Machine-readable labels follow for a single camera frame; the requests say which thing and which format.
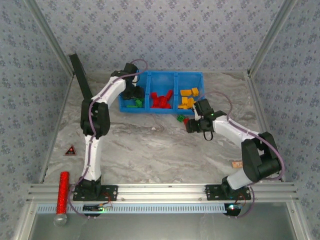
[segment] small wooden block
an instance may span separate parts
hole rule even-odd
[[[187,109],[186,105],[178,105],[178,109]]]
[[[232,162],[232,167],[233,167],[234,169],[240,169],[240,168],[242,168],[242,167],[243,167],[242,161],[233,161],[233,162]]]
[[[188,105],[188,98],[186,96],[182,97],[182,105]]]
[[[199,90],[197,87],[191,88],[192,96],[197,97],[199,95]]]
[[[191,90],[180,90],[180,94],[182,97],[189,97],[192,94],[192,92]]]

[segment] yellow block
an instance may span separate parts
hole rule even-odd
[[[189,97],[192,94],[192,92],[190,89],[189,90],[180,90],[180,94],[182,97]]]
[[[188,99],[188,103],[187,103],[186,107],[187,107],[188,109],[191,109],[191,108],[193,107],[194,103],[195,103],[194,98],[193,98],[193,97],[190,97],[190,98]]]
[[[178,105],[178,109],[187,109],[186,105]]]
[[[192,88],[191,91],[192,91],[192,96],[197,97],[199,95],[199,90],[197,87]]]
[[[182,105],[188,105],[188,98],[186,96],[182,97]]]

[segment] red toy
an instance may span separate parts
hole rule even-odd
[[[165,96],[165,98],[166,98],[167,101],[170,100],[170,98],[172,97],[172,94],[174,94],[174,91],[169,90],[168,93],[167,93],[166,96]]]
[[[164,109],[167,104],[167,99],[165,98],[165,96],[160,96],[159,98],[160,98],[159,107]]]
[[[183,119],[183,122],[184,122],[184,125],[186,126],[187,125],[187,122],[189,121],[189,118],[185,118],[185,119]]]
[[[173,90],[169,90],[165,96],[158,96],[156,92],[151,92],[150,97],[153,99],[152,109],[172,109],[168,101],[174,94]]]
[[[156,92],[152,92],[152,93],[150,93],[150,97],[151,97],[152,99],[157,99],[157,98],[158,98],[158,95],[157,95]]]

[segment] orange object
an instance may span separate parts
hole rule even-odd
[[[178,109],[187,109],[186,105],[178,105]]]
[[[191,88],[192,96],[197,97],[199,95],[199,90],[197,87]]]
[[[190,89],[180,90],[180,94],[181,94],[182,97],[189,97],[192,94],[192,92],[191,92]]]
[[[233,161],[232,162],[232,167],[234,169],[240,169],[243,167],[242,161]]]
[[[190,97],[188,100],[187,100],[187,104],[186,104],[186,108],[187,109],[191,109],[193,107],[195,103],[195,100],[193,97]]]
[[[187,105],[188,104],[188,98],[186,96],[182,97],[182,105]]]

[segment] blue plastic bin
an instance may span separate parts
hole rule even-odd
[[[199,96],[193,97],[195,101],[205,92],[204,77],[202,72],[181,72],[181,71],[146,71],[140,75],[137,83],[144,89],[144,102],[141,108],[127,107],[127,105],[135,105],[135,100],[123,100],[119,96],[119,110],[123,113],[145,113],[145,114],[183,114],[193,115],[191,109],[178,109],[178,105],[182,103],[180,90],[198,88]],[[165,96],[169,90],[173,90],[173,95],[168,103],[168,108],[150,108],[153,105],[153,99],[150,93],[156,92],[157,96]]]

